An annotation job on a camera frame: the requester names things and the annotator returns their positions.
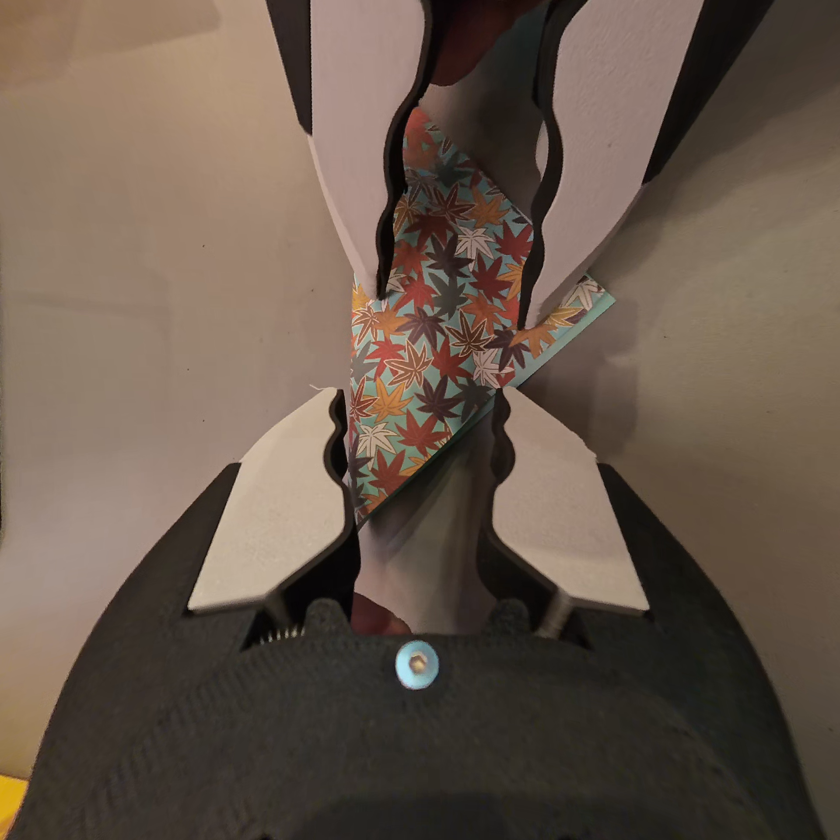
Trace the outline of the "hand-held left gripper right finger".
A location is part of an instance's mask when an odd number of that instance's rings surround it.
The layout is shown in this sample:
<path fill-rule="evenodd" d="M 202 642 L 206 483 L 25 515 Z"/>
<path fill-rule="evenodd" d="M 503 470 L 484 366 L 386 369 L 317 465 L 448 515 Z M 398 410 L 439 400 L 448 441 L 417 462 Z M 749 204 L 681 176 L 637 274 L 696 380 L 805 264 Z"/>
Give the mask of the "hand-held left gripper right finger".
<path fill-rule="evenodd" d="M 486 588 L 519 600 L 531 631 L 561 635 L 575 608 L 649 609 L 594 453 L 518 389 L 497 394 L 486 508 Z"/>

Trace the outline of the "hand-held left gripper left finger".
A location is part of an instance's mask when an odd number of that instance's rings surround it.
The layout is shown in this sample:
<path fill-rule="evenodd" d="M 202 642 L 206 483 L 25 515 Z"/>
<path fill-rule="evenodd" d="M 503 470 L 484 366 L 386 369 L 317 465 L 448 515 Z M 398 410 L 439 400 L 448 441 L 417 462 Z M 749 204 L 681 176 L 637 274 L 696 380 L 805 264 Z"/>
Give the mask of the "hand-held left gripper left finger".
<path fill-rule="evenodd" d="M 346 432 L 344 394 L 326 387 L 245 453 L 187 602 L 191 613 L 253 607 L 287 630 L 325 598 L 351 616 L 361 551 L 343 482 Z"/>

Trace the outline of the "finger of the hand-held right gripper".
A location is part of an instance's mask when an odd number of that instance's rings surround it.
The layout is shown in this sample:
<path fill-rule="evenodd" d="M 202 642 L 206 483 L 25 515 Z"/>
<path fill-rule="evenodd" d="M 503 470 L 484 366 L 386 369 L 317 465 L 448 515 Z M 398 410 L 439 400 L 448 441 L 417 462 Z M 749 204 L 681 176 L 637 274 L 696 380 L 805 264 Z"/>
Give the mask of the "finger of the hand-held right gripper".
<path fill-rule="evenodd" d="M 434 11 L 421 1 L 310 2 L 310 150 L 353 277 L 383 298 L 403 194 L 403 135 L 425 90 Z"/>
<path fill-rule="evenodd" d="M 536 99 L 548 138 L 519 326 L 571 293 L 643 187 L 697 26 L 697 2 L 552 2 Z"/>

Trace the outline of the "leaf-patterned origami paper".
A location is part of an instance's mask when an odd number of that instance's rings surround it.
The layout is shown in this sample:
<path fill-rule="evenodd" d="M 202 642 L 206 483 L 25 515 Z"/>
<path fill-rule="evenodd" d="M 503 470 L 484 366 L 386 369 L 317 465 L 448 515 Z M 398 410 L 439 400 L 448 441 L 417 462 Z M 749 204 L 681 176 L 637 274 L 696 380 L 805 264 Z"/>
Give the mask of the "leaf-patterned origami paper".
<path fill-rule="evenodd" d="M 420 108 L 404 134 L 406 190 L 384 299 L 353 287 L 349 486 L 362 524 L 447 445 L 603 314 L 590 276 L 517 330 L 532 226 Z"/>

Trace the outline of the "person's right hand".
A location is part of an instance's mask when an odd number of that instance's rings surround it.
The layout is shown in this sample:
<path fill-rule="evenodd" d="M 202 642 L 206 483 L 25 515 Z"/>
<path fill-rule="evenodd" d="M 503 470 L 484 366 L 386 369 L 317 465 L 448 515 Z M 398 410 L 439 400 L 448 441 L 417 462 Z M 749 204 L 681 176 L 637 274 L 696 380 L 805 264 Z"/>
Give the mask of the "person's right hand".
<path fill-rule="evenodd" d="M 466 77 L 499 37 L 542 1 L 433 1 L 430 82 L 450 87 Z"/>

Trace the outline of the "person's left hand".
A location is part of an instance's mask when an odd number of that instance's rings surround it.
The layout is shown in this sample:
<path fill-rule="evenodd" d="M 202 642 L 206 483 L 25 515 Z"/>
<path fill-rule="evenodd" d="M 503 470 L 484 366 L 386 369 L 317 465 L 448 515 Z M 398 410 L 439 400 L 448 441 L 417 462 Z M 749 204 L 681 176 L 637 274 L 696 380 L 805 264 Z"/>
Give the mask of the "person's left hand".
<path fill-rule="evenodd" d="M 361 635 L 405 636 L 413 632 L 402 618 L 358 592 L 353 594 L 350 625 Z"/>

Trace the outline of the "yellow object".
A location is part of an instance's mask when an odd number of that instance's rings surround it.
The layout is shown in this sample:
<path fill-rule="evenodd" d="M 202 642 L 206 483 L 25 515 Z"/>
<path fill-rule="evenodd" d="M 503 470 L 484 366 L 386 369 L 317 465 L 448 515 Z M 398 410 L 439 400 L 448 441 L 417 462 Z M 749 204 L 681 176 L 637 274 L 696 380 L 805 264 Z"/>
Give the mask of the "yellow object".
<path fill-rule="evenodd" d="M 11 776 L 0 778 L 0 837 L 6 839 L 25 798 L 28 782 Z"/>

